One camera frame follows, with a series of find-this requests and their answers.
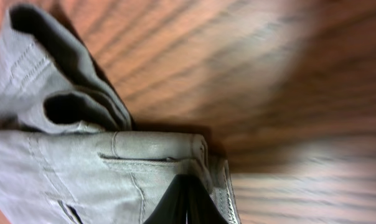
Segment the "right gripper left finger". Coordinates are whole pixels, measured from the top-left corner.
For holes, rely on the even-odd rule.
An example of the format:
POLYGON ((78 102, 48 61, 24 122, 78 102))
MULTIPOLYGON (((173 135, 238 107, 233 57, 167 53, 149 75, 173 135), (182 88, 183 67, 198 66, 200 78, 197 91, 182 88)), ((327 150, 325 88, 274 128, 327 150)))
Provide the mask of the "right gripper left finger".
POLYGON ((144 224, 186 224, 187 175, 176 175, 144 224))

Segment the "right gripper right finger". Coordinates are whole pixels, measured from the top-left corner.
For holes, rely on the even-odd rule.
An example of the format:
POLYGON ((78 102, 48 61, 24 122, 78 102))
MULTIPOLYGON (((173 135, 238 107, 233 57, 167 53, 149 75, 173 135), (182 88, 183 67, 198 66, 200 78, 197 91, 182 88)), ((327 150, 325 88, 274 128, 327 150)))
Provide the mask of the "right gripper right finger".
POLYGON ((187 176, 187 222, 188 224, 227 224, 202 182, 187 176))

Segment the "grey shorts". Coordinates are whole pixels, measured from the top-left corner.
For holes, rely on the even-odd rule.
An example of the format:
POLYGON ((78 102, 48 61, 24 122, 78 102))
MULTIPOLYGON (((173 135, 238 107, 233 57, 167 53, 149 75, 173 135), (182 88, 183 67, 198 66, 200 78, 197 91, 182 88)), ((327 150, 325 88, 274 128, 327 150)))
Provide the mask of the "grey shorts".
POLYGON ((239 223, 228 162, 203 136, 133 129, 85 46, 31 4, 0 31, 0 211, 11 223, 145 223, 176 175, 239 223))

